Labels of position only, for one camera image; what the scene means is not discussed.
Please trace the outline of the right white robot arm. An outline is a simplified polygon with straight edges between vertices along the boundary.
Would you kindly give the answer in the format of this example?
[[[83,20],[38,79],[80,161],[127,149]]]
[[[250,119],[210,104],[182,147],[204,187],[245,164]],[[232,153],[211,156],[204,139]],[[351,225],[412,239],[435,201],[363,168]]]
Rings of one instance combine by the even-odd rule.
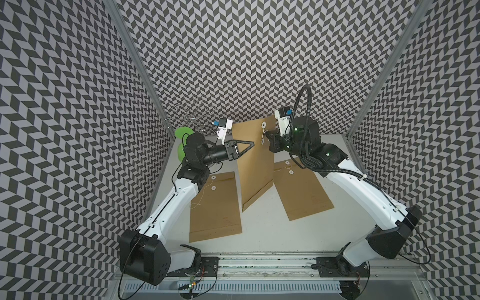
[[[395,259],[406,241],[416,232],[423,214],[419,207],[406,207],[388,196],[334,144],[321,141],[319,126],[311,117],[293,117],[292,112],[276,115],[278,129],[265,136],[273,153],[286,151],[299,158],[299,166],[319,173],[337,184],[355,200],[375,222],[374,229],[355,242],[349,242],[335,258],[343,272],[383,257]]]

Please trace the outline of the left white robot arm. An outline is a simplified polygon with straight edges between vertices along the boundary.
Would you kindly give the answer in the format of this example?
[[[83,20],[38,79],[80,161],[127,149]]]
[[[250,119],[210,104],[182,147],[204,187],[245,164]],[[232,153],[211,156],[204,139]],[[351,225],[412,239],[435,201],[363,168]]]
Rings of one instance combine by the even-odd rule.
[[[172,190],[136,229],[126,230],[118,239],[123,274],[157,286],[169,274],[181,271],[195,275],[201,269],[201,251],[183,244],[177,251],[165,248],[167,235],[187,205],[199,194],[210,177],[210,166],[239,159],[252,149],[252,141],[240,140],[217,145],[194,132],[183,141],[185,156]]]

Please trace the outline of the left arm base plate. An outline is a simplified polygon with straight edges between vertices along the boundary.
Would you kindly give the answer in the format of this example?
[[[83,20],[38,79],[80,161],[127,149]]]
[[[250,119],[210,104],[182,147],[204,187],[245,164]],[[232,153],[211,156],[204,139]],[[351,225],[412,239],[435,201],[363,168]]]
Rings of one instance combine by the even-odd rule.
[[[176,269],[167,274],[168,278],[215,278],[216,272],[220,265],[220,257],[218,256],[202,256],[199,259],[194,259],[192,266],[189,268]]]

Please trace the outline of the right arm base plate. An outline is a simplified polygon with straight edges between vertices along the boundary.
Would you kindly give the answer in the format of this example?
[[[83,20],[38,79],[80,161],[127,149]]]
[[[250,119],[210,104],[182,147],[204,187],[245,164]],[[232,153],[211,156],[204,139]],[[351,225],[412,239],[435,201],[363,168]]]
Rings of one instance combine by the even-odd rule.
[[[321,278],[368,278],[371,275],[366,262],[355,267],[342,257],[317,257],[315,265]]]

